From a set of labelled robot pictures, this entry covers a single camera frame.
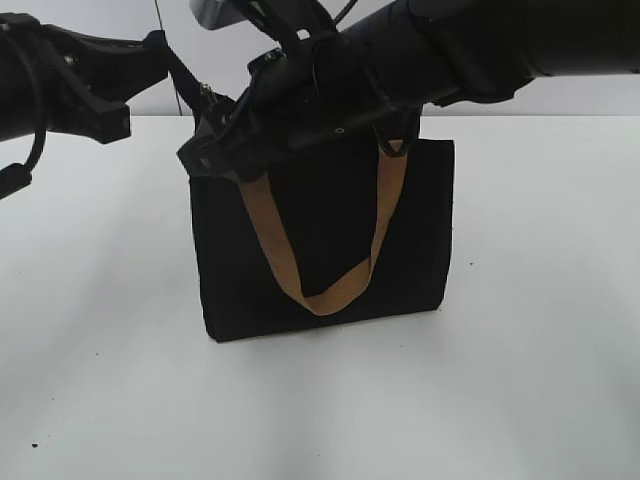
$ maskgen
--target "white tabletop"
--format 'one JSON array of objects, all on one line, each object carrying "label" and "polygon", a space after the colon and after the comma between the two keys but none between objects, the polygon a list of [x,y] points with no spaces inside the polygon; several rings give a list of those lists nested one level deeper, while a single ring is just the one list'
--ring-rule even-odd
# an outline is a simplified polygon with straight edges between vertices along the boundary
[{"label": "white tabletop", "polygon": [[640,118],[425,119],[457,141],[442,311],[224,346],[191,129],[51,136],[0,202],[0,479],[640,478]]}]

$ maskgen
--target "tan handle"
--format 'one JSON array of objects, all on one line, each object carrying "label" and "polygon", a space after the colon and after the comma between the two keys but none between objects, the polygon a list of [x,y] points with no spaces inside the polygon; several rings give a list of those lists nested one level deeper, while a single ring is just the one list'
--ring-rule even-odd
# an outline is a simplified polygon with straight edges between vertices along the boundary
[{"label": "tan handle", "polygon": [[392,158],[380,152],[378,164],[378,215],[371,243],[371,256],[347,272],[324,293],[305,297],[300,273],[289,238],[273,199],[267,174],[252,183],[240,185],[240,192],[253,222],[273,275],[289,297],[318,316],[337,313],[362,295],[373,276],[389,222],[395,213],[404,186],[407,156]]}]

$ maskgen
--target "bag strap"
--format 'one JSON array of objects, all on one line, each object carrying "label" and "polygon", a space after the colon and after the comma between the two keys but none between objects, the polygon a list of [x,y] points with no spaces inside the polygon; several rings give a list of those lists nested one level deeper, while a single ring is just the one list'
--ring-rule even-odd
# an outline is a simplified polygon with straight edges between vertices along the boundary
[{"label": "bag strap", "polygon": [[[391,143],[394,148],[399,148],[402,141]],[[268,174],[254,182],[241,184],[240,192],[245,207],[273,275],[283,292],[317,316],[337,313],[362,295],[371,282],[389,223],[402,193],[406,171],[407,155],[392,158],[380,151],[378,213],[371,255],[324,293],[313,297],[305,297],[302,292],[296,257],[273,199]]]}]

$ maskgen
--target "black canvas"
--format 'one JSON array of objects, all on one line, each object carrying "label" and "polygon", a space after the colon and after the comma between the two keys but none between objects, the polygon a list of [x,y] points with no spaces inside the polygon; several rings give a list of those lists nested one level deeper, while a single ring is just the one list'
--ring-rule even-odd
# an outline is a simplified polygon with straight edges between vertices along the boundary
[{"label": "black canvas", "polygon": [[[370,255],[376,224],[378,147],[373,133],[269,168],[273,196],[305,295],[326,290]],[[368,290],[317,317],[286,296],[258,243],[238,186],[191,181],[193,231],[209,335],[227,342],[437,309],[451,258],[454,148],[419,140]]]}]

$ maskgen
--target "white wall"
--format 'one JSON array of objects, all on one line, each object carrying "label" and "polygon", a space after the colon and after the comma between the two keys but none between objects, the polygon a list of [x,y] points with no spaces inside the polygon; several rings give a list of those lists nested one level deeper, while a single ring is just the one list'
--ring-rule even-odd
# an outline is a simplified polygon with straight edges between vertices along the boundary
[{"label": "white wall", "polygon": [[[389,0],[360,0],[345,25],[362,18]],[[346,0],[324,0],[337,13]],[[189,10],[189,0],[158,0],[164,26],[176,52],[196,75],[216,90],[239,95],[246,86],[249,60],[273,46],[269,38],[244,23],[226,30],[202,29]],[[0,11],[24,11],[46,23],[83,33],[143,38],[158,28],[153,0],[0,0]],[[178,112],[170,83],[131,102],[139,115]],[[446,110],[426,109],[428,115],[640,115],[640,78],[554,78],[537,80],[516,100],[502,105],[463,103]]]}]

